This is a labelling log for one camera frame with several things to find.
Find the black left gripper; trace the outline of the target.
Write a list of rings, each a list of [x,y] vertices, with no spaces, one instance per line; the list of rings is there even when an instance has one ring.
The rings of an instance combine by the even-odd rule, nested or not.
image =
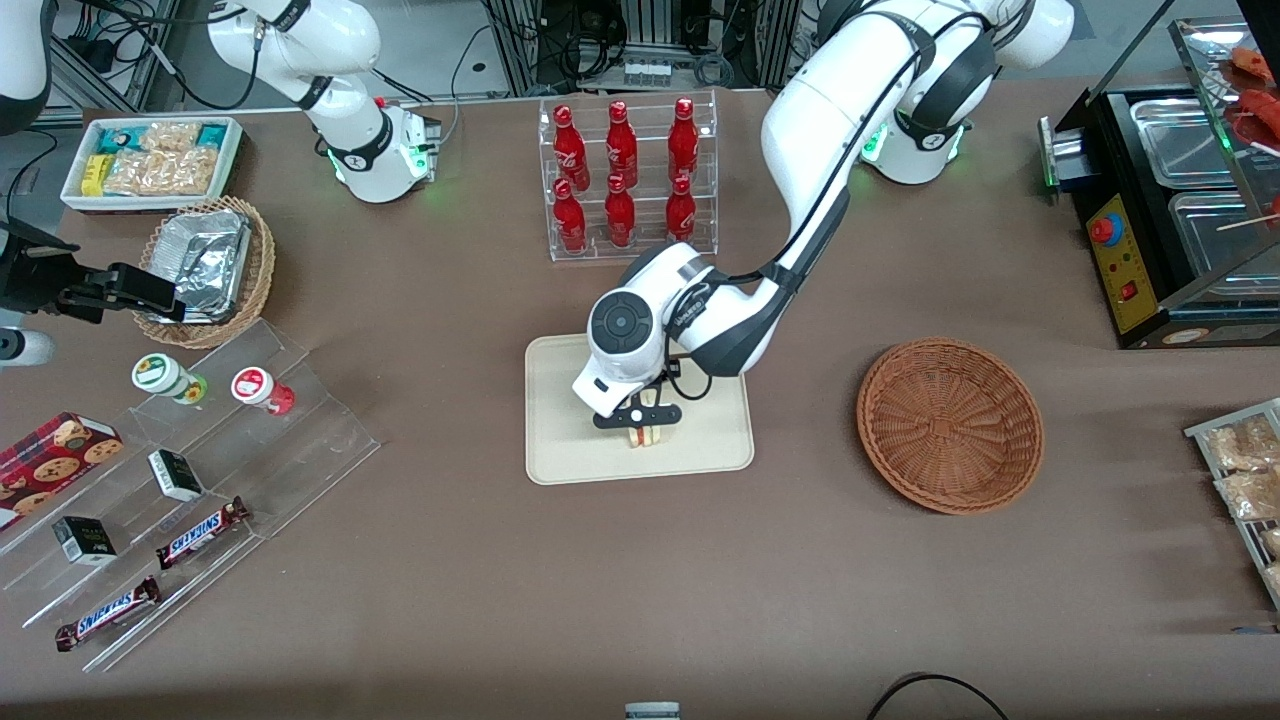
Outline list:
[[[669,425],[684,419],[681,407],[662,402],[662,389],[643,389],[620,405],[612,414],[593,416],[596,429],[628,428],[628,442],[632,448],[641,446],[641,429],[655,427],[655,445],[664,443],[671,437]]]

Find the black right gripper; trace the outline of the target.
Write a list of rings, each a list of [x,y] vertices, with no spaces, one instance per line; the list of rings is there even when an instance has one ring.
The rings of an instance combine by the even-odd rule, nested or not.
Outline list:
[[[76,260],[78,245],[24,222],[4,222],[1,227],[4,310],[102,322],[108,310],[105,291],[91,281],[97,272]],[[115,309],[142,313],[157,323],[186,323],[186,305],[170,281],[127,263],[113,263],[108,277],[108,301]]]

